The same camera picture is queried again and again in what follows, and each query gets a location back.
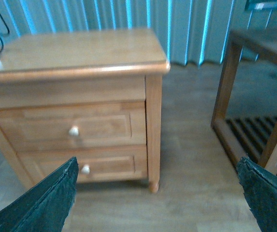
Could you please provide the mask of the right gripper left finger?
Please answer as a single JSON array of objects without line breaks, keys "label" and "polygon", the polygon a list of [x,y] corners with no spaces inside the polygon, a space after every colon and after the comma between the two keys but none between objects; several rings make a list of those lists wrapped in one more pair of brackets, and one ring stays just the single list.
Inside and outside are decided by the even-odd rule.
[{"label": "right gripper left finger", "polygon": [[62,231],[75,201],[78,171],[72,157],[0,210],[0,232]]}]

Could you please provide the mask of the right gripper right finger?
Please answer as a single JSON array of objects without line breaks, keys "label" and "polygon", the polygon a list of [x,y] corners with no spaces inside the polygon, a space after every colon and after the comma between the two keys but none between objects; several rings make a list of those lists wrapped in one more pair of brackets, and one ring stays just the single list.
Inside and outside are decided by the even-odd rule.
[{"label": "right gripper right finger", "polygon": [[246,157],[236,166],[244,197],[262,232],[277,232],[277,176]]}]

